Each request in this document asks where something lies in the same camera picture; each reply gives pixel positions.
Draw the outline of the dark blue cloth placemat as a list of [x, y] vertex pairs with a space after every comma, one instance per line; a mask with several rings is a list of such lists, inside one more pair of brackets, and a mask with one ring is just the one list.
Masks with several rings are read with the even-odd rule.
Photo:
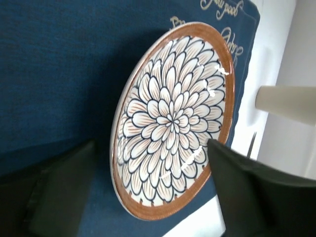
[[260, 0], [3, 0], [0, 3], [0, 172], [60, 154], [87, 139], [100, 147], [79, 237], [161, 237], [215, 197], [212, 179], [163, 220], [132, 217], [111, 182], [109, 142], [128, 76], [165, 32], [213, 26], [235, 68], [233, 125], [260, 22]]

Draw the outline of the floral plate with orange rim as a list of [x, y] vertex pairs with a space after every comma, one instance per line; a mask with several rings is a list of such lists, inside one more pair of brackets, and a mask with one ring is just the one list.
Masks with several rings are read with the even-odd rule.
[[207, 141], [225, 143], [235, 74], [221, 34], [202, 22], [161, 36], [122, 91], [110, 139], [115, 193], [132, 216], [159, 220], [186, 206], [211, 174]]

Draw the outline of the black knife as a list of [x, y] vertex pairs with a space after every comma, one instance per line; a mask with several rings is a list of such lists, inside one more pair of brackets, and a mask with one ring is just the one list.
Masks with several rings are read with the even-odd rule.
[[247, 152], [247, 157], [248, 157], [248, 158], [250, 158], [250, 156], [251, 156], [251, 153], [252, 153], [252, 149], [253, 149], [253, 145], [254, 145], [254, 142], [255, 142], [256, 135], [257, 135], [257, 132], [254, 132], [254, 134], [253, 134], [253, 136], [252, 136], [252, 139], [251, 139], [251, 142], [250, 142], [250, 145], [249, 145], [249, 148], [248, 148], [248, 152]]

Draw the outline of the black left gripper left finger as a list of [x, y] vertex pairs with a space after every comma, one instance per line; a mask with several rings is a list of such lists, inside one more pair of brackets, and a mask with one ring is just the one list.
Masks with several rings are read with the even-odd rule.
[[96, 160], [93, 140], [60, 141], [1, 154], [1, 236], [75, 237]]

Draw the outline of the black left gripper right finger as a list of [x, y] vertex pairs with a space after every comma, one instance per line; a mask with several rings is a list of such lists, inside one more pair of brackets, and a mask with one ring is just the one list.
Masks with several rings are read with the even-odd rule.
[[316, 182], [249, 159], [210, 139], [207, 153], [225, 237], [314, 237]]

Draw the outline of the beige paper cup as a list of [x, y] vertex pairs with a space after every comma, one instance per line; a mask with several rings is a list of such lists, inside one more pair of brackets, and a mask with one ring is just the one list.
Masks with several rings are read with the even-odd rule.
[[315, 127], [316, 88], [312, 86], [261, 86], [255, 107]]

